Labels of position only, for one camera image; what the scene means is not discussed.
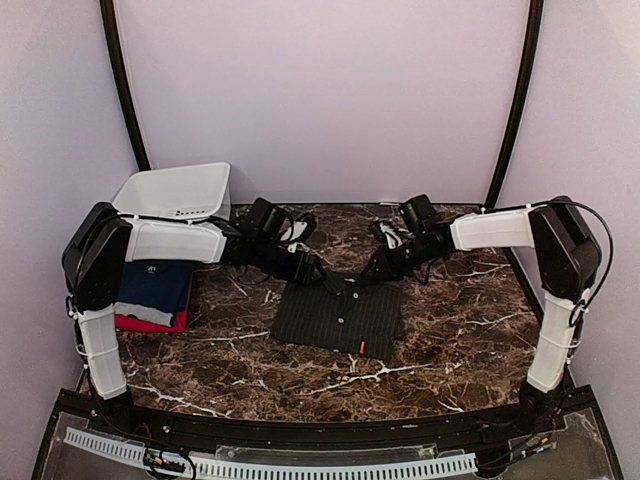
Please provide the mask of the black clothes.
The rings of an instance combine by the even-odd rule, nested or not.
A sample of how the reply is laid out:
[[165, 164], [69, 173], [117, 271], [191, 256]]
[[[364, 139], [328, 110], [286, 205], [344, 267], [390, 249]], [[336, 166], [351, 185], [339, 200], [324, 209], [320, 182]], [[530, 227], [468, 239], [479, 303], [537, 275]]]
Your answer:
[[388, 361], [400, 324], [401, 292], [394, 286], [344, 280], [333, 292], [323, 284], [289, 284], [270, 337]]

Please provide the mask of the navy blue t-shirt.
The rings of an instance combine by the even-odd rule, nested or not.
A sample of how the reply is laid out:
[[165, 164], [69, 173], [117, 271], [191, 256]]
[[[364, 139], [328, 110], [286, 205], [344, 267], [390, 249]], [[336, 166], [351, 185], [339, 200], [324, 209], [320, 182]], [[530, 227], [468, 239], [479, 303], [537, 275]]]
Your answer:
[[126, 263], [115, 315], [169, 326], [177, 312], [187, 310], [192, 273], [193, 264], [185, 261]]

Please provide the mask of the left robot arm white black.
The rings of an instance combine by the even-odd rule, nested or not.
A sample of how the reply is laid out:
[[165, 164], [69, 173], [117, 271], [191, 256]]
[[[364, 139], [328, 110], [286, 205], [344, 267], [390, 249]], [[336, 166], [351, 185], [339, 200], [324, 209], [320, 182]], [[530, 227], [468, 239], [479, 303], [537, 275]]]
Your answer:
[[97, 203], [62, 254], [78, 351], [90, 384], [106, 403], [101, 417], [120, 436], [141, 427], [140, 412], [124, 399], [130, 391], [121, 366], [115, 327], [115, 303], [124, 267], [135, 261], [181, 261], [254, 267], [297, 285], [325, 282], [320, 258], [304, 249], [315, 218], [290, 213], [259, 198], [249, 211], [230, 220], [170, 219], [123, 213]]

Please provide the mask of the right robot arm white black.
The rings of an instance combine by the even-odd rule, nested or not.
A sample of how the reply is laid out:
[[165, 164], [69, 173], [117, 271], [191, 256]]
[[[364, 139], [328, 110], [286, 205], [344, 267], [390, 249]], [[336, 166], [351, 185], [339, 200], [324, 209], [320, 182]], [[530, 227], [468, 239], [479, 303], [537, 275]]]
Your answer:
[[401, 204], [408, 230], [376, 231], [380, 242], [361, 273], [369, 281], [396, 281], [423, 264], [456, 252], [531, 248], [545, 293], [541, 330], [526, 382], [547, 394], [561, 383], [578, 344], [577, 329], [599, 293], [612, 260], [584, 220], [587, 206], [568, 196], [442, 220], [426, 195]]

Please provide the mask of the white plastic bin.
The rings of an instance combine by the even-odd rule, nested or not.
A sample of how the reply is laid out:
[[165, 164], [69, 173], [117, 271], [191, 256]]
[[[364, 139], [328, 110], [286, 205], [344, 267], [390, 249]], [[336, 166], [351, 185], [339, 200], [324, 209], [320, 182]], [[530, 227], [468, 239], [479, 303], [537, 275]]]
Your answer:
[[130, 176], [112, 205], [123, 213], [199, 220], [231, 214], [226, 162], [163, 168]]

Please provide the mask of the folded red t-shirt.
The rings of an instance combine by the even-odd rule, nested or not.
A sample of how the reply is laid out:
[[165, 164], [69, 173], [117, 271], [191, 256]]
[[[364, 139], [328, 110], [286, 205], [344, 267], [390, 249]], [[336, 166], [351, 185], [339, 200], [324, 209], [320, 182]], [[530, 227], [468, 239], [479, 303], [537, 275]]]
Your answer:
[[119, 330], [138, 333], [184, 333], [187, 328], [188, 311], [177, 312], [169, 326], [139, 320], [132, 316], [115, 316], [115, 326]]

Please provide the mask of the black curved front rail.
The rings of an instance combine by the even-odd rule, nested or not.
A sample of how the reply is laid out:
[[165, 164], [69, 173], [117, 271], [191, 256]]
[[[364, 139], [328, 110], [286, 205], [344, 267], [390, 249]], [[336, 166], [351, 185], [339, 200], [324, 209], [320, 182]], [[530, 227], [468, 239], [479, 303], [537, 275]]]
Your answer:
[[[582, 408], [594, 408], [589, 387], [568, 390], [559, 413], [527, 420], [516, 404], [480, 411], [380, 422], [287, 423], [213, 418], [126, 405], [127, 418], [106, 417], [107, 409], [93, 397], [62, 389], [54, 411], [77, 415], [101, 432], [138, 438], [154, 446], [186, 452], [212, 453], [221, 446], [311, 450], [373, 449], [436, 444], [442, 448], [479, 451], [481, 459], [498, 464], [491, 452], [507, 450], [507, 442], [560, 429], [562, 418]], [[125, 428], [125, 421], [130, 429]]]

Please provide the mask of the right black frame post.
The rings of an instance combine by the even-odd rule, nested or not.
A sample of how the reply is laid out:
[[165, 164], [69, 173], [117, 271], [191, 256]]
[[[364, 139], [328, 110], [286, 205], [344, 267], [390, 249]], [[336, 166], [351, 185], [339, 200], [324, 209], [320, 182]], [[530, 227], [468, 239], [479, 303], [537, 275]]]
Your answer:
[[509, 169], [534, 68], [543, 9], [543, 0], [531, 0], [529, 2], [526, 29], [513, 98], [495, 168], [484, 200], [485, 208], [494, 208], [497, 205]]

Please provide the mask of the black frame post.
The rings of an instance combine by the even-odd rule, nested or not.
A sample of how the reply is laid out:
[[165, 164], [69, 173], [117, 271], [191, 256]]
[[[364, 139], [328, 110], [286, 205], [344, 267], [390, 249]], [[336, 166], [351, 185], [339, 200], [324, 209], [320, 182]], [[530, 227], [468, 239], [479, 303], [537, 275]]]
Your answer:
[[543, 9], [543, 0], [531, 0], [529, 2], [526, 29], [513, 98], [495, 168], [484, 200], [485, 208], [494, 208], [497, 205], [509, 169], [534, 68]]
[[113, 0], [100, 0], [99, 6], [112, 76], [136, 166], [139, 171], [149, 171], [151, 163], [144, 145], [127, 76], [116, 18], [116, 4]]

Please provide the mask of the left black frame post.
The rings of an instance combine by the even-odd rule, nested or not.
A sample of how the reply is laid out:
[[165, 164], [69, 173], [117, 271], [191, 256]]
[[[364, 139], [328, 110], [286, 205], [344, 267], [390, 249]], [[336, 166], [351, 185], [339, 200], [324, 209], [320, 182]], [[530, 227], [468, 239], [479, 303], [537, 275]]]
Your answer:
[[99, 6], [112, 76], [136, 166], [139, 171], [149, 171], [151, 163], [144, 145], [127, 76], [116, 18], [116, 4], [113, 0], [100, 0]]

